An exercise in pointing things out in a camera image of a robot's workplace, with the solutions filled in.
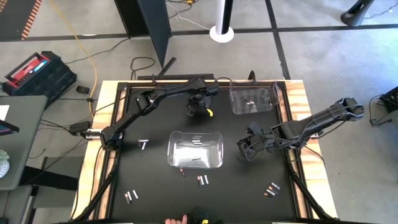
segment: potted plant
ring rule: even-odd
[[[8,154],[0,149],[0,178],[4,177],[10,169],[9,158]]]

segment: transparent plastic bin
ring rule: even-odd
[[[220,133],[170,134],[167,162],[178,168],[214,169],[223,164],[223,136]]]
[[[229,99],[234,114],[269,111],[280,102],[279,87],[276,83],[270,87],[257,88],[232,82],[229,87]]]

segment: concrete floor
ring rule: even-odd
[[[123,33],[124,27],[114,1],[54,0],[66,14],[78,34]],[[354,0],[311,1],[272,0],[278,27],[343,26],[339,17]],[[379,13],[395,0],[375,1],[368,14]],[[186,5],[171,3],[183,9]],[[182,13],[205,27],[215,20],[215,1],[200,0],[190,11]],[[364,24],[398,24],[398,14],[389,12],[364,21]],[[170,20],[172,30],[201,28],[177,17]],[[235,0],[233,28],[270,28],[267,7],[263,0]],[[43,2],[30,36],[71,35],[46,1]],[[330,106],[342,97],[355,97],[366,105],[365,117],[344,126],[320,141],[331,191],[338,216],[358,222],[395,223],[398,219],[398,130],[392,124],[373,128],[369,123],[368,101],[385,93],[398,83],[398,29],[334,30],[311,32],[281,32],[283,50],[291,79],[304,80],[312,112]],[[93,54],[110,49],[122,39],[83,40]],[[0,68],[12,70],[33,52],[51,50],[64,62],[84,57],[74,40],[39,42],[0,42]],[[126,80],[130,77],[132,58],[156,58],[150,38],[135,38],[123,42],[112,52],[95,57],[98,84],[103,80]],[[282,69],[271,32],[236,34],[227,44],[216,44],[208,35],[173,36],[167,58],[177,61],[167,74],[214,73],[216,77],[246,78],[250,70],[260,79],[281,79]],[[147,65],[145,60],[134,66]],[[92,86],[93,69],[88,60],[76,62],[70,68],[78,74],[77,85]],[[159,63],[138,75],[157,74]],[[85,98],[70,91],[65,98]],[[372,107],[376,117],[384,108]],[[88,116],[84,101],[57,101],[44,113],[44,119],[59,124],[72,124]],[[32,148],[31,156],[47,150],[29,166],[40,167],[44,156],[56,157],[71,148],[79,139],[63,131],[42,130]],[[70,156],[83,156],[84,147]],[[38,209],[35,223],[60,222],[69,219],[69,207]]]

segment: human hand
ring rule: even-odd
[[[165,224],[187,224],[187,222],[188,222],[188,217],[187,217],[187,215],[184,215],[183,217],[182,217],[182,221],[179,221],[179,220],[177,220],[177,221],[175,221],[175,220],[170,220],[169,218],[168,219],[166,219],[166,221],[164,222]]]

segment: yellow cable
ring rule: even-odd
[[[73,35],[75,36],[76,41],[77,41],[79,47],[82,49],[82,51],[84,51],[84,52],[86,53],[88,59],[89,59],[90,62],[91,62],[91,65],[92,65],[93,68],[94,68],[95,80],[94,80],[94,85],[93,85],[93,87],[92,87],[92,89],[91,89],[91,93],[90,93],[90,98],[92,98],[92,97],[93,97],[93,94],[94,94],[94,91],[95,91],[95,87],[97,86],[97,76],[98,76],[98,74],[97,74],[97,68],[95,67],[94,60],[91,58],[91,56],[90,56],[90,54],[88,53],[88,51],[85,49],[85,47],[83,46],[83,44],[80,42],[79,38],[77,37],[77,34],[76,34],[75,30],[72,28],[72,26],[71,26],[71,24],[69,23],[68,19],[65,17],[65,15],[63,15],[63,13],[62,13],[61,10],[58,8],[58,6],[57,6],[52,0],[50,0],[50,4],[51,4],[51,6],[54,8],[54,10],[55,10],[55,12],[58,14],[58,16],[64,21],[64,23],[66,23],[68,29],[73,33]],[[92,102],[88,102],[88,108],[89,108],[89,110],[90,110],[90,115],[91,115],[91,117],[94,118],[94,116],[93,116],[93,105],[92,105]]]

